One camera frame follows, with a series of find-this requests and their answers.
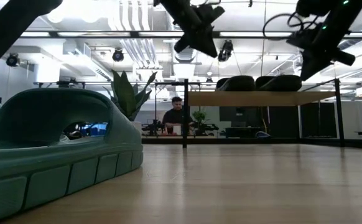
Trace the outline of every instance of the ceiling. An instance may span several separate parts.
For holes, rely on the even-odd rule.
[[[144,25],[149,26],[150,30],[172,30],[172,19],[161,7],[152,7],[152,1],[148,0],[147,19],[142,18],[142,2],[143,0],[64,0],[67,6],[63,6],[62,18],[60,21],[54,21],[53,16],[42,16],[36,19],[28,30],[64,30],[64,31],[85,31],[85,30],[114,30],[109,25],[109,21],[118,17],[123,25],[124,30],[127,25],[124,24],[124,14],[128,13],[128,23],[131,30],[142,29]],[[120,1],[120,8],[113,7],[114,2]],[[0,8],[7,1],[0,0]],[[138,25],[133,23],[132,4],[138,5]],[[222,0],[221,7],[225,9],[225,13],[217,19],[213,25],[215,30],[221,31],[256,31],[260,32],[264,23],[280,13],[292,13],[295,10],[295,0],[253,0],[253,6],[248,7],[249,0]],[[95,22],[85,22],[85,17]],[[267,31],[290,31],[286,24],[286,17],[280,17],[272,21],[267,26]],[[362,11],[357,20],[351,26],[352,31],[362,31]],[[91,67],[85,64],[71,60],[63,49],[63,43],[69,39],[19,39],[14,45],[16,46],[32,46],[40,47],[49,52],[54,57],[62,61],[63,65],[71,69],[61,69],[61,76],[73,76],[78,80],[89,82],[97,81],[99,78]],[[91,49],[91,59],[102,70],[122,71],[125,70],[130,74],[136,74],[136,62],[133,61],[126,49],[123,49],[124,60],[122,62],[114,62],[111,58],[115,48],[123,47],[120,39],[73,39],[71,40],[77,46],[86,44]],[[285,41],[271,41],[262,39],[232,39],[234,52],[231,58],[225,63],[219,63],[216,58],[208,57],[205,54],[197,53],[191,65],[174,65],[178,63],[174,58],[173,51],[174,40],[172,39],[152,39],[152,47],[155,51],[155,57],[160,65],[163,78],[169,78],[175,75],[175,78],[183,78],[184,76],[194,78],[196,80],[205,81],[207,73],[211,72],[214,81],[221,77],[231,77],[234,75],[251,75],[259,77],[280,73],[299,74],[298,65],[301,62],[298,57],[298,49],[285,43]],[[215,39],[215,45],[219,50],[224,39]],[[135,48],[140,48],[145,58],[149,58],[146,54],[142,42],[136,41]],[[357,56],[353,66],[348,67],[343,64],[336,63],[331,67],[324,69],[322,72],[314,75],[307,80],[309,83],[318,83],[329,80],[334,77],[342,78],[342,82],[356,83],[362,82],[362,42],[359,42],[345,49],[346,52]]]

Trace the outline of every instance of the black t-shirt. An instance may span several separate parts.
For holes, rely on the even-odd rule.
[[[193,119],[189,117],[189,123],[193,122]],[[183,111],[171,109],[163,116],[163,123],[183,124]]]

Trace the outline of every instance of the man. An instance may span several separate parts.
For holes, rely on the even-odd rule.
[[[171,99],[171,103],[173,109],[166,112],[163,117],[163,124],[166,126],[168,133],[173,133],[174,126],[181,126],[183,124],[182,99],[176,96]],[[193,129],[191,124],[193,124],[193,119],[189,117],[190,129]]]

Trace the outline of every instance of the wooden floor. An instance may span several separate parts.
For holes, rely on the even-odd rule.
[[[139,170],[2,223],[362,223],[362,149],[146,145]]]

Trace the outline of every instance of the wooden shelf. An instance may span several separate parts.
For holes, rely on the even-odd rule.
[[[299,106],[335,96],[332,91],[191,91],[188,94],[189,106]]]

